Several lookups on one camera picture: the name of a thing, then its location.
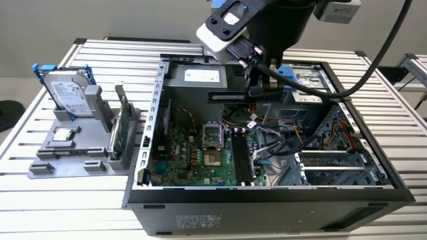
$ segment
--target sticker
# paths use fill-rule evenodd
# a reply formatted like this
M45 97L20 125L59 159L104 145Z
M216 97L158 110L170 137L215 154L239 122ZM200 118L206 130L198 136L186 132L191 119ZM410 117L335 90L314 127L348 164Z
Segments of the sticker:
M51 85L66 110L78 117L92 116L90 104L80 85L71 81L55 81Z
M224 15L223 19L230 25L235 25L240 21L240 19L231 12Z
M179 229L214 229L220 227L223 215L176 215Z
M188 70L186 70L184 81L186 82L219 83L220 82L220 71L188 69Z
M247 96L244 95L214 95L214 100L244 100Z
M251 121L251 122L247 124L247 127L248 127L250 129L252 129L252 128L255 127L255 125L256 125L256 121Z
M255 121L255 119L258 119L258 118L259 118L259 116L256 116L256 114L254 113L254 114L251 115L252 121Z

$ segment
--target open computer tower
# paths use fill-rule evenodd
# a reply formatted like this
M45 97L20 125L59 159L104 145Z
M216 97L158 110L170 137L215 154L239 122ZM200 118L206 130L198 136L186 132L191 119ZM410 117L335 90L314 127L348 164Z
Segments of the open computer tower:
M278 73L344 91L326 62ZM123 203L148 235L351 231L415 201L350 97L248 95L246 78L162 55Z

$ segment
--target screw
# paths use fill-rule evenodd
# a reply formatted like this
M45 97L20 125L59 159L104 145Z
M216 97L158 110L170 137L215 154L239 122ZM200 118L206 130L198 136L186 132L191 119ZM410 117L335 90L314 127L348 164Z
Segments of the screw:
M244 69L248 67L248 64L243 60L239 60L239 63L243 66Z
M259 55L263 55L263 51L259 49L258 46L254 47L254 50L255 50L255 52L256 52Z
M227 27L223 27L223 28L220 29L220 31L222 31L223 34L230 34L230 30L227 29Z

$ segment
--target aluminum extrusion table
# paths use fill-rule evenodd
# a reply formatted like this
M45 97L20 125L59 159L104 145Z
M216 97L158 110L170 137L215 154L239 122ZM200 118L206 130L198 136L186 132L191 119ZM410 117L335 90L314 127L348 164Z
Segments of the aluminum extrusion table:
M202 52L199 44L87 40L72 45L59 65L92 67L102 97L112 107L120 105L115 83L124 83L128 100L142 109L140 141L160 54ZM351 51L290 49L284 59L328 62L347 89L371 64L367 57ZM351 98L416 202L350 233L180 239L427 239L427 124L379 71ZM28 166L55 119L54 107L43 89L0 146L0 239L142 239L147 234L132 211L122 210L127 176L27 178Z

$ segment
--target ram slot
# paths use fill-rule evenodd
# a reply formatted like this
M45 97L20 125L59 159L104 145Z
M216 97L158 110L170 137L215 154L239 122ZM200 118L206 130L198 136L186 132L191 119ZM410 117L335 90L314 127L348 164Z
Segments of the ram slot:
M252 184L252 169L250 163L248 143L246 133L235 131L231 135L232 142L232 158L235 168L235 178L238 185L251 186Z

